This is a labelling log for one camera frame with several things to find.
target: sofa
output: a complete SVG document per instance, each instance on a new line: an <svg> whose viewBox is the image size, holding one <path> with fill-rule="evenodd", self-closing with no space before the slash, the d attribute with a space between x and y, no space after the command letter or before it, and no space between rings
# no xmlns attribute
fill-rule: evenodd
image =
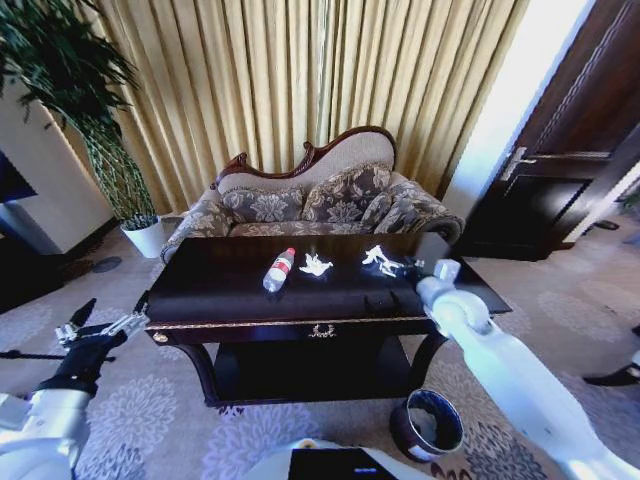
<svg viewBox="0 0 640 480"><path fill-rule="evenodd" d="M324 147L305 142L287 173L235 157L169 238L166 264L188 237L437 232L455 243L464 221L393 171L395 141L380 127L348 130Z"/></svg>

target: dark wooden table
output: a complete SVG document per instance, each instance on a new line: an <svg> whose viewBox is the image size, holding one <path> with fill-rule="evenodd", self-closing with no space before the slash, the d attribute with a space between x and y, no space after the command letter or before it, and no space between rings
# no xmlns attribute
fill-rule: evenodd
<svg viewBox="0 0 640 480"><path fill-rule="evenodd" d="M147 332L189 356L208 406L406 396L446 339L405 278L361 264L376 244L390 259L424 260L426 272L452 256L435 233L188 238L151 288ZM262 278L288 247L294 268L269 294ZM307 252L334 267L319 278L301 272ZM461 263L458 288L492 314L510 311ZM410 364L398 335L424 334ZM206 343L220 343L215 364Z"/></svg>

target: red bottle label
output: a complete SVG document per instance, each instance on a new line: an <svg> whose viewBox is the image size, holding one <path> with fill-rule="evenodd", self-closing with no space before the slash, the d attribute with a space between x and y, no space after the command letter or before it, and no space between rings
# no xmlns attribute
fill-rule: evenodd
<svg viewBox="0 0 640 480"><path fill-rule="evenodd" d="M277 268L278 270L282 270L286 275L287 273L289 273L289 270L291 269L291 264L285 258L278 258L275 262L273 262L273 265L271 266L271 268Z"/></svg>

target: dark wooden door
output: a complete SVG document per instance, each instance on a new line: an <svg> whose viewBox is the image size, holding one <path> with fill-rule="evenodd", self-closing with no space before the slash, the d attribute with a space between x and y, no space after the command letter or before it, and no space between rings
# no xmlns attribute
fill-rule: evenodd
<svg viewBox="0 0 640 480"><path fill-rule="evenodd" d="M638 160L639 122L640 2L598 0L473 212L462 251L546 258Z"/></svg>

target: trash can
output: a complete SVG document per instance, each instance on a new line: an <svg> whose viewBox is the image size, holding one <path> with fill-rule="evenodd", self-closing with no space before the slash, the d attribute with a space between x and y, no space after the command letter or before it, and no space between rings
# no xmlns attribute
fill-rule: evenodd
<svg viewBox="0 0 640 480"><path fill-rule="evenodd" d="M418 389L391 413L391 435L408 458L432 462L462 445L460 415L445 397Z"/></svg>

